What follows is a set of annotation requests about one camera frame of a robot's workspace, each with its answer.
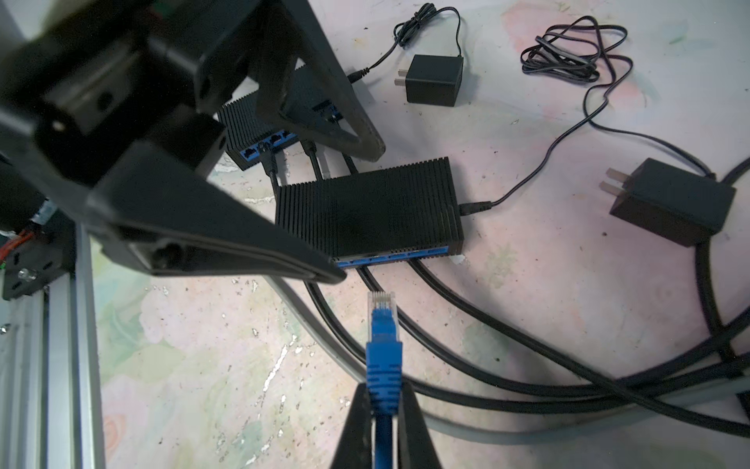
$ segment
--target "screw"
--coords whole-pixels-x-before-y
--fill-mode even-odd
[[[23,281],[34,281],[37,279],[37,271],[21,269],[18,271],[18,279]]]

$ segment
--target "black plastic mount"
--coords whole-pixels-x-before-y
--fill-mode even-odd
[[[352,406],[346,415],[336,446],[331,469],[372,468],[372,407],[366,383],[354,392]],[[440,469],[440,460],[427,430],[410,383],[401,385],[398,405],[398,467],[404,469]]]
[[[279,152],[299,141],[296,134],[264,122],[257,115],[257,95],[257,92],[252,92],[225,104],[218,112],[219,122],[226,125],[226,153],[243,171],[260,162],[260,143],[265,142],[274,152]],[[307,66],[294,71],[291,95],[325,120],[341,118],[331,101],[315,86],[313,74]]]
[[[357,137],[287,99],[298,57]],[[306,0],[98,0],[0,62],[0,152],[122,265],[340,281],[203,180],[226,148],[210,116],[245,77],[267,122],[371,161],[385,151]]]

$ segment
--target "floor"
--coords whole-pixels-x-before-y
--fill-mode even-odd
[[[393,25],[421,4],[310,3],[345,71],[379,57]],[[581,118],[584,93],[523,75],[518,54],[548,26],[584,14],[627,27],[630,39],[621,50],[635,61],[601,122],[670,140],[720,176],[747,157],[748,2],[464,0],[456,6],[466,56],[456,107],[408,104],[392,81],[415,53],[454,53],[455,18],[448,15],[355,85],[388,146],[377,164],[357,161],[360,170],[448,156],[459,202],[503,194]],[[236,97],[250,89],[246,84]],[[337,152],[321,153],[324,173],[346,173]],[[707,336],[693,251],[609,216],[613,198],[598,189],[607,168],[628,173],[648,157],[681,166],[642,141],[582,128],[507,203],[463,220],[462,257],[426,264],[477,306],[613,376],[670,358]],[[314,178],[299,144],[280,155],[280,165],[284,183]],[[273,219],[275,202],[260,166],[241,172],[224,158],[209,181]],[[725,320],[750,303],[750,178],[737,188],[724,232],[712,244]],[[430,334],[482,368],[534,383],[578,382],[450,307],[404,264],[373,271]],[[300,283],[294,286],[303,295]],[[95,246],[94,288],[108,467],[328,467],[355,382],[262,278],[155,279],[111,264]],[[364,341],[367,294],[358,276],[322,289]],[[452,372],[407,334],[401,337],[406,372],[477,395],[519,398]],[[750,333],[734,344],[750,350]],[[451,419],[509,431],[575,421],[420,403]],[[735,398],[695,409],[742,418]],[[539,446],[432,437],[446,468],[719,469],[746,467],[750,457],[750,445],[739,438],[664,417]]]

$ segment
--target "gray cable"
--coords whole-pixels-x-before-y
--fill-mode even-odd
[[[323,350],[346,371],[351,377],[359,382],[365,381],[365,369],[351,356],[341,344],[331,335],[321,323],[320,319],[307,307],[297,293],[292,290],[283,279],[271,275],[265,277],[267,282],[276,291],[279,297],[286,303],[294,316],[299,320],[307,332],[320,344]],[[704,402],[716,401],[730,395],[745,392],[750,389],[750,376],[738,377],[733,380],[717,380],[696,386],[679,392],[671,393],[662,400],[680,407],[702,404]],[[460,438],[461,440],[473,441],[485,444],[539,444],[553,443],[569,440],[593,434],[598,431],[611,430],[625,425],[632,425],[651,416],[655,416],[650,410],[638,406],[630,406],[617,412],[609,413],[597,419],[564,425],[556,428],[546,428],[537,431],[498,431],[484,428],[470,427],[461,423],[452,422],[422,412],[424,421],[429,428],[448,436]]]

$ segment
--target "power adapter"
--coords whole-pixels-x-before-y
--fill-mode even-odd
[[[611,215],[688,247],[722,230],[736,192],[730,185],[651,158],[633,174],[610,168],[607,176],[622,184],[599,184],[617,197]]]
[[[462,56],[414,56],[409,70],[399,70],[395,84],[406,86],[406,100],[415,104],[450,106],[456,104],[461,77]]]

